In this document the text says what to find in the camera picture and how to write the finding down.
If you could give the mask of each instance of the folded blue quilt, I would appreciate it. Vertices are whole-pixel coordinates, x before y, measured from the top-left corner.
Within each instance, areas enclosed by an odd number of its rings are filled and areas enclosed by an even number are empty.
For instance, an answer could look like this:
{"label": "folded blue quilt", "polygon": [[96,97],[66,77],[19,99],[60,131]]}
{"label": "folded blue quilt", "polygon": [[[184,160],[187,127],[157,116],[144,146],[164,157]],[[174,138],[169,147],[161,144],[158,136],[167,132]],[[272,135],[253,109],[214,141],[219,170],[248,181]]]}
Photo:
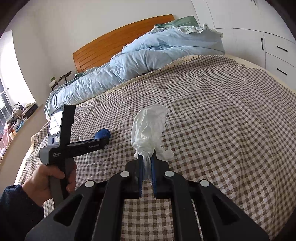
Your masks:
{"label": "folded blue quilt", "polygon": [[203,27],[155,27],[125,46],[109,63],[52,91],[45,105],[46,117],[49,119],[51,113],[64,104],[80,104],[178,58],[195,54],[224,55],[222,37],[206,24]]}

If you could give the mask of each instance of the hand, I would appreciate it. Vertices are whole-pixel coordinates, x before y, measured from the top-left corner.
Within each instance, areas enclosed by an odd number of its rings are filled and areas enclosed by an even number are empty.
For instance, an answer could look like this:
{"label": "hand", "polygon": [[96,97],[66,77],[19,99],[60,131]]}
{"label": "hand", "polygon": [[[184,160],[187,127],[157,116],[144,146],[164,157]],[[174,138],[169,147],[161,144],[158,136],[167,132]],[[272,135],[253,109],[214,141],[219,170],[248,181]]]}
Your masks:
{"label": "hand", "polygon": [[[66,187],[69,193],[75,191],[76,169],[77,165],[74,162],[73,170],[68,178],[69,184]],[[65,174],[57,166],[41,164],[22,186],[25,193],[39,206],[42,206],[45,201],[52,198],[49,189],[49,176],[63,179]]]}

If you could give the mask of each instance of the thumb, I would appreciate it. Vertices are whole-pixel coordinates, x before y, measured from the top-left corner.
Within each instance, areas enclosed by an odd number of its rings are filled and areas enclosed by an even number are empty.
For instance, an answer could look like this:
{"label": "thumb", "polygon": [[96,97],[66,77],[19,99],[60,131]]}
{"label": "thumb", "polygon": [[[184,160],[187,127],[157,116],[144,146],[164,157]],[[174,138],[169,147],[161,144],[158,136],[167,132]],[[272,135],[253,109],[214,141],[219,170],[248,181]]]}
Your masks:
{"label": "thumb", "polygon": [[58,179],[63,179],[65,177],[65,173],[63,173],[57,166],[45,166],[44,174],[46,176],[54,176]]}

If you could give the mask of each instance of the silver screw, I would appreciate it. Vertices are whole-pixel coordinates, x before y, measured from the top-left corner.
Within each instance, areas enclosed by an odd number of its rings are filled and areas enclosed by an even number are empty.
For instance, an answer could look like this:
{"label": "silver screw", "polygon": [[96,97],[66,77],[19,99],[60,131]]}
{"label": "silver screw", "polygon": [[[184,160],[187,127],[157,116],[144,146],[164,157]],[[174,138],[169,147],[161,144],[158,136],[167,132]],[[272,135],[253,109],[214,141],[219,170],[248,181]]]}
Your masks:
{"label": "silver screw", "polygon": [[166,171],[165,172],[166,177],[172,177],[173,175],[174,175],[174,172],[172,172],[172,171]]}
{"label": "silver screw", "polygon": [[210,182],[208,180],[201,180],[200,181],[200,184],[203,186],[203,187],[208,187],[210,185]]}
{"label": "silver screw", "polygon": [[91,180],[89,180],[89,181],[87,181],[87,182],[85,183],[85,186],[86,186],[87,188],[91,188],[93,185],[94,185],[94,181],[91,181]]}
{"label": "silver screw", "polygon": [[120,175],[122,177],[128,177],[129,176],[129,172],[128,171],[123,171],[123,172],[120,173]]}

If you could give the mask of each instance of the window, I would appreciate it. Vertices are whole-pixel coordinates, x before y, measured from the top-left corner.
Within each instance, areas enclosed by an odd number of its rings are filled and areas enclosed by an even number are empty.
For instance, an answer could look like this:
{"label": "window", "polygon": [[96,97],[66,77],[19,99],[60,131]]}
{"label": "window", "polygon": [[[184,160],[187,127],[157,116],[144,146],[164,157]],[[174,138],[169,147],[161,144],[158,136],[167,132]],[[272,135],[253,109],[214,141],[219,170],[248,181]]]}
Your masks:
{"label": "window", "polygon": [[0,79],[0,133],[2,134],[6,119],[11,116],[12,107],[7,99],[4,87]]}

